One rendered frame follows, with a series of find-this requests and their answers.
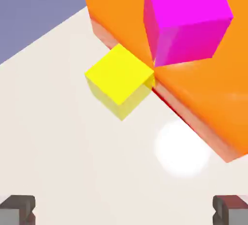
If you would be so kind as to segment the large orange box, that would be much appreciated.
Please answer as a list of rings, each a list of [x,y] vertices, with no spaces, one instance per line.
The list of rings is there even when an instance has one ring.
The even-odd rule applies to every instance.
[[[85,0],[93,32],[153,66],[143,24],[144,0]],[[234,13],[212,59],[155,68],[154,92],[222,159],[248,154],[248,0],[228,0]]]

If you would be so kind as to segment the small magenta cube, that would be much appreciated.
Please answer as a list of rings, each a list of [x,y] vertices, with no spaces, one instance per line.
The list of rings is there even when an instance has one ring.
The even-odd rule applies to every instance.
[[[227,0],[144,0],[154,65],[212,58],[232,19]]]

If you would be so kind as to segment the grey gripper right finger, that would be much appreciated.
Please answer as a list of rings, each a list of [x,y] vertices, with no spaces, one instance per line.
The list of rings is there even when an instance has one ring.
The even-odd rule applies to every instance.
[[[215,195],[213,225],[248,225],[248,195]]]

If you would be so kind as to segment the small yellow cube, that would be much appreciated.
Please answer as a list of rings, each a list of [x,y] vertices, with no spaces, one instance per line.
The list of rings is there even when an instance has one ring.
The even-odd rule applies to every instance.
[[[93,95],[124,120],[151,92],[154,71],[121,44],[85,72]]]

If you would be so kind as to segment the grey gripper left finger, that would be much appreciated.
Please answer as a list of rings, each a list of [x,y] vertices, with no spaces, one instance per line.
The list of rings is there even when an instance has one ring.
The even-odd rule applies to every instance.
[[[35,225],[33,195],[0,196],[0,225]]]

